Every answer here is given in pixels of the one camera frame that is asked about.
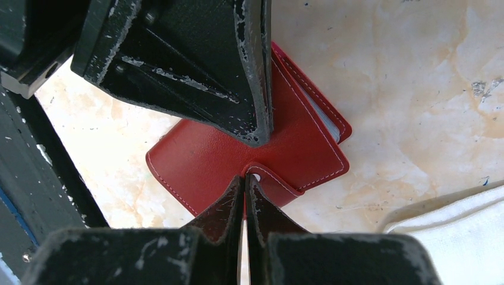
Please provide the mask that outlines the red leather card holder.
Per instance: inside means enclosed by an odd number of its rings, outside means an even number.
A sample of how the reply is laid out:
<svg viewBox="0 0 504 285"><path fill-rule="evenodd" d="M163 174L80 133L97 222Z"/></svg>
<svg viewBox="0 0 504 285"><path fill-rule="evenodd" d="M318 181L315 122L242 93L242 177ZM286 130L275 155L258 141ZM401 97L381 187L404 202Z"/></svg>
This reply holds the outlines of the red leather card holder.
<svg viewBox="0 0 504 285"><path fill-rule="evenodd" d="M349 170L340 144L348 121L277 45L272 45L274 132L253 148L183 119L146 154L152 175L192 215L213 204L233 177L255 175L279 207Z"/></svg>

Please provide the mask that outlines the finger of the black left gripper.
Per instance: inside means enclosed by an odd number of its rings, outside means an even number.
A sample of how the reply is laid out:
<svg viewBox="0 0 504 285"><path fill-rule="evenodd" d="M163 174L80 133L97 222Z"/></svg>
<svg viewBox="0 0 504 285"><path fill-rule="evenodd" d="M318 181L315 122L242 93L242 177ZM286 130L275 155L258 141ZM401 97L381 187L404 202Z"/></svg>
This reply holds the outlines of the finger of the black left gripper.
<svg viewBox="0 0 504 285"><path fill-rule="evenodd" d="M92 1L71 70L252 147L273 132L270 1Z"/></svg>

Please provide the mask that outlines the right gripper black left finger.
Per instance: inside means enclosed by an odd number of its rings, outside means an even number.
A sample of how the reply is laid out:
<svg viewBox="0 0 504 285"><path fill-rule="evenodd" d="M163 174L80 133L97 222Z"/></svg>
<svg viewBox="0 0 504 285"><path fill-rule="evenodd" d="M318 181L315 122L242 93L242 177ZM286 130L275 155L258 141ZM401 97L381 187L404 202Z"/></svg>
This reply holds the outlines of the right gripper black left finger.
<svg viewBox="0 0 504 285"><path fill-rule="evenodd" d="M239 284L244 178L178 229L64 229L37 250L23 284Z"/></svg>

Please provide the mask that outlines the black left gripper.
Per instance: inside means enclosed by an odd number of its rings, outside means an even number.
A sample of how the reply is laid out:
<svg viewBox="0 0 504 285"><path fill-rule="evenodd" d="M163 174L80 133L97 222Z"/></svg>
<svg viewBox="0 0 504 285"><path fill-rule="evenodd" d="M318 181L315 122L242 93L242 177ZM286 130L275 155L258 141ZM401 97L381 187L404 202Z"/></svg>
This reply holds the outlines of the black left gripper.
<svg viewBox="0 0 504 285"><path fill-rule="evenodd" d="M1 86L25 99L74 53L89 1L1 0Z"/></svg>

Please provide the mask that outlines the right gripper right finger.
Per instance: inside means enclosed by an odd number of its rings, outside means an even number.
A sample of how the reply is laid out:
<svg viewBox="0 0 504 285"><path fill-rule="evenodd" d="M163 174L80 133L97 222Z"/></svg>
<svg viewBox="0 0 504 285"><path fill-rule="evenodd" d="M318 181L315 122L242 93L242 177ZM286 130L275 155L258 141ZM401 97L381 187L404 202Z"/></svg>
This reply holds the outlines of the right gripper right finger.
<svg viewBox="0 0 504 285"><path fill-rule="evenodd" d="M251 284L440 284L421 243L407 235L311 233L244 182Z"/></svg>

